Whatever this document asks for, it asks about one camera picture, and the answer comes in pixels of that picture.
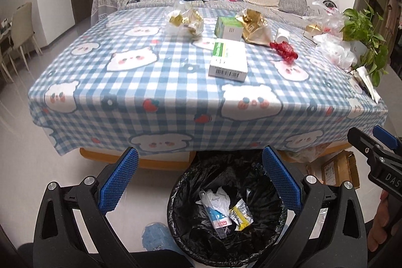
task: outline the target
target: crumpled red plastic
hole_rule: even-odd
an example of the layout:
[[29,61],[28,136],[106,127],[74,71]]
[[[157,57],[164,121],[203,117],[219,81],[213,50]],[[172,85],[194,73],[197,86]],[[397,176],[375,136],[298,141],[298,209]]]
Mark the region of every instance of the crumpled red plastic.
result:
[[289,45],[286,41],[283,41],[280,44],[276,42],[271,42],[269,46],[272,49],[275,49],[278,55],[280,55],[283,60],[288,64],[292,64],[295,59],[299,57],[298,54],[293,50],[293,47]]

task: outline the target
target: white tissue paper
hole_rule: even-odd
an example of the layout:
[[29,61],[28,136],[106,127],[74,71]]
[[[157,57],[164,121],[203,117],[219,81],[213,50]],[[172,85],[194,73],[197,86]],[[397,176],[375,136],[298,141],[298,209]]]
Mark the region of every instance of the white tissue paper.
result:
[[[232,220],[230,219],[229,213],[230,197],[225,190],[222,189],[222,187],[220,187],[216,193],[214,193],[212,190],[208,190],[206,191],[206,196],[210,200],[212,209],[218,211],[219,214],[222,214],[218,215],[220,227],[231,225]],[[201,200],[197,201],[196,204],[203,205]]]
[[369,93],[371,95],[371,99],[375,101],[375,103],[378,103],[381,97],[379,96],[377,90],[374,89],[373,83],[371,82],[371,79],[369,77],[369,74],[364,66],[360,66],[359,68],[356,69],[357,73],[359,74],[359,77],[363,80],[364,84],[366,85],[367,89],[369,90]]
[[350,51],[350,42],[343,41],[328,33],[314,36],[313,40],[317,44],[316,49],[332,64],[341,69],[348,69],[352,65],[357,64],[355,54]]

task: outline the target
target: brown cardboard box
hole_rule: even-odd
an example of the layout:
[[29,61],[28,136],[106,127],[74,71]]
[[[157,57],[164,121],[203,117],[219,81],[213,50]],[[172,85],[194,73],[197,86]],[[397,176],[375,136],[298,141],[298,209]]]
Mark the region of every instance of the brown cardboard box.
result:
[[326,185],[340,186],[345,181],[352,182],[355,189],[360,188],[356,158],[351,151],[342,151],[321,166],[322,180]]

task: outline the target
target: potted plant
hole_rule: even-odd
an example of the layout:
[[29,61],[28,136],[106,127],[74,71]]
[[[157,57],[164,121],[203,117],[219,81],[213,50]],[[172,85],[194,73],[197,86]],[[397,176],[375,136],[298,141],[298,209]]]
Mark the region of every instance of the potted plant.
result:
[[[385,45],[385,39],[375,30],[378,23],[383,18],[378,14],[374,14],[373,8],[368,5],[369,9],[358,12],[352,8],[348,8],[343,12],[348,19],[345,26],[341,30],[343,32],[343,40],[352,42],[352,50],[357,54],[359,62],[353,67],[356,69],[365,66],[370,75],[373,86],[377,87],[381,78],[381,74],[388,74],[384,67],[387,62],[388,48]],[[374,27],[371,19],[377,15],[378,23]]]

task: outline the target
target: barcode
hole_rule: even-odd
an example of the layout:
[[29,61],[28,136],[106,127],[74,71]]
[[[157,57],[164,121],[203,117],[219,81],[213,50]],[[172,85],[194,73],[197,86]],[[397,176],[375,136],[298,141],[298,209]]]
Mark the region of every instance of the barcode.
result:
[[234,77],[234,78],[238,78],[240,75],[239,72],[234,72],[231,70],[224,70],[224,69],[216,69],[215,74],[224,76],[224,77]]

